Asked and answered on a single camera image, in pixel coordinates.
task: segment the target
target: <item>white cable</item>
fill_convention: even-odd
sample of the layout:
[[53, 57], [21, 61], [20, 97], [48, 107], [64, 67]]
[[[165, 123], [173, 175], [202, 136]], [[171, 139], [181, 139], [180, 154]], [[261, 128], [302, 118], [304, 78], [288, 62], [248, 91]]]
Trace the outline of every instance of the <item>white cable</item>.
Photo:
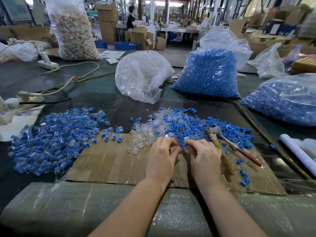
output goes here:
[[[61, 87], [61, 88], [60, 88], [59, 90], [57, 90], [57, 91], [54, 91], [54, 92], [51, 92], [51, 93], [46, 93], [46, 94], [28, 93], [28, 92], [25, 92], [25, 91], [20, 91], [19, 94], [24, 95], [24, 96], [47, 96], [47, 95], [56, 94], [57, 92], [63, 90], [63, 89], [71, 82], [71, 80], [74, 79], [75, 77], [76, 77], [76, 78], [84, 78], [84, 77], [86, 77], [87, 75], [89, 75], [89, 74], [93, 73], [94, 71], [96, 71], [97, 69], [99, 69], [99, 67], [100, 67], [100, 66], [98, 65], [98, 63], [95, 63], [95, 62], [81, 62], [81, 63], [77, 63], [77, 64], [73, 64], [73, 65], [64, 65], [64, 66], [61, 66], [61, 67], [77, 66], [77, 65], [80, 65], [80, 64], [83, 64], [83, 63], [94, 63], [94, 64], [96, 64], [98, 67], [95, 68], [94, 70], [90, 71], [89, 73], [83, 75], [83, 76], [73, 76], [72, 78], [70, 78], [70, 79], [66, 82], [66, 84], [65, 84], [63, 87]], [[54, 71], [58, 71], [59, 69], [52, 70], [52, 71], [47, 71], [47, 72], [44, 72], [44, 73], [42, 73], [42, 74], [40, 74], [40, 75], [52, 73], [52, 72], [54, 72]]]

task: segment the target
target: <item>black cable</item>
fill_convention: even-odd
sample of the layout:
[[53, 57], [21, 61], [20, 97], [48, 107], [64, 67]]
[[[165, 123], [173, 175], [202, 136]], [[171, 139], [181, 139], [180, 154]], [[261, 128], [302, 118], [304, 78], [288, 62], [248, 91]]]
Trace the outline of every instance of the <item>black cable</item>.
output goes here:
[[63, 99], [63, 100], [59, 100], [59, 101], [47, 101], [47, 102], [36, 102], [36, 101], [33, 101], [33, 102], [19, 102], [20, 105], [27, 105], [27, 104], [57, 104], [57, 103], [62, 103], [62, 102], [65, 102], [67, 100], [70, 100], [70, 96], [63, 90], [61, 90], [62, 93], [64, 93], [66, 95], [66, 99]]

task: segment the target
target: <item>white plastic roll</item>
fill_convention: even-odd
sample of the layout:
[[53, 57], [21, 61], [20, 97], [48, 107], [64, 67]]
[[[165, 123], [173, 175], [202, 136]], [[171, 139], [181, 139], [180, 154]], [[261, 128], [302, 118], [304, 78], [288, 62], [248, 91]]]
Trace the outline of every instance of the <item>white plastic roll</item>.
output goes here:
[[287, 134], [280, 135], [280, 140], [299, 158], [307, 169], [316, 177], [316, 163]]

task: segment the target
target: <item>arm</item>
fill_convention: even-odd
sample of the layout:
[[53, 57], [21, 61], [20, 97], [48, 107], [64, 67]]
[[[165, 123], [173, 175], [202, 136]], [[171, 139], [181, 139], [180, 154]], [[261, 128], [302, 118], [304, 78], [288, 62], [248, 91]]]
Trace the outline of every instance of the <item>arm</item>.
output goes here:
[[221, 237], [267, 237], [220, 181], [222, 152], [206, 140], [185, 141], [191, 154], [191, 172]]
[[148, 154], [145, 179], [139, 182], [113, 213], [101, 223], [89, 237], [144, 236], [157, 204], [173, 174], [173, 168], [181, 149], [172, 153], [177, 142], [170, 138], [158, 138]]

